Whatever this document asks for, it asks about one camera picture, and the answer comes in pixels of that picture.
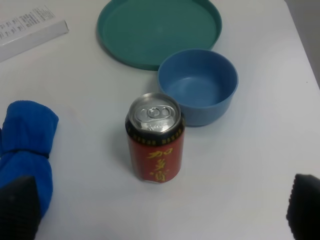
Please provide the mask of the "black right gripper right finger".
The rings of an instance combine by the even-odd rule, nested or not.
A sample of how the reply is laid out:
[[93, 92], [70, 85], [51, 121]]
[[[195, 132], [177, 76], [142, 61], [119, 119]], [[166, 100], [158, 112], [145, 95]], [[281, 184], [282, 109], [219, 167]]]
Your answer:
[[320, 238], [320, 180], [311, 174], [296, 174], [286, 219], [295, 240]]

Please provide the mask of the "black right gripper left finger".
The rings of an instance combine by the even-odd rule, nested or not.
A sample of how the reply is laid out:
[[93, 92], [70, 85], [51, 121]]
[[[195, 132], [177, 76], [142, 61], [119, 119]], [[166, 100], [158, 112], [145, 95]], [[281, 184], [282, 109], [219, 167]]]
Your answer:
[[0, 238], [33, 240], [41, 221], [40, 201], [33, 176], [21, 176], [0, 188]]

